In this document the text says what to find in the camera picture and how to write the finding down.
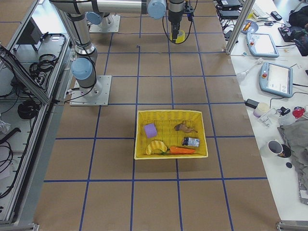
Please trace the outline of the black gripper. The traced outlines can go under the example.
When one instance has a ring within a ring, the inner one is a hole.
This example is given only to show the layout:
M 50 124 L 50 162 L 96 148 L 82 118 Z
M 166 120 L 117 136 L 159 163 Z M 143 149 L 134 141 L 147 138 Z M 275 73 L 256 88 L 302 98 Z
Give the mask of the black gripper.
M 172 42 L 176 42 L 178 35 L 180 33 L 180 22 L 182 20 L 182 16 L 185 14 L 185 10 L 181 10 L 180 12 L 174 12 L 172 10 L 168 10 L 168 20 L 172 26 Z

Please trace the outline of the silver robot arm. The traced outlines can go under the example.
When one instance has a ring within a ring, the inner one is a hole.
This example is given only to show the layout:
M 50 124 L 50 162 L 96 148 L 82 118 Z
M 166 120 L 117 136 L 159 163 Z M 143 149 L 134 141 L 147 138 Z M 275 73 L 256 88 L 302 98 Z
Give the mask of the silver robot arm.
M 166 37 L 174 44 L 181 44 L 186 41 L 185 33 L 180 30 L 180 23 L 183 15 L 187 15 L 188 21 L 192 22 L 194 8 L 187 0 L 143 0 L 146 13 L 153 19 L 164 19 L 166 13 L 168 21 L 171 23 L 171 33 Z M 87 20 L 102 29 L 113 26 L 113 16 L 110 13 L 87 12 Z
M 81 96 L 96 96 L 102 89 L 97 82 L 97 50 L 90 39 L 86 14 L 140 13 L 160 19 L 167 8 L 164 0 L 51 0 L 50 3 L 64 13 L 68 32 L 75 41 L 77 59 L 73 61 L 71 70 L 79 84 Z

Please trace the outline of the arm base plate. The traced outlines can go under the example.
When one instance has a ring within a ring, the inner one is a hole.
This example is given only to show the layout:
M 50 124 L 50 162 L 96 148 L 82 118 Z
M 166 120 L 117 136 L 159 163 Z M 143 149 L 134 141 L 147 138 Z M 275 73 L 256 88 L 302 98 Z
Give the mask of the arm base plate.
M 87 16 L 90 23 L 90 33 L 92 34 L 106 34 L 106 33 L 118 33 L 121 16 L 118 14 L 110 14 L 106 17 L 102 17 L 99 14 L 93 16 Z
M 111 75 L 98 75 L 97 82 L 90 93 L 86 89 L 73 91 L 72 100 L 69 101 L 71 106 L 107 106 L 109 102 L 110 88 L 112 83 Z

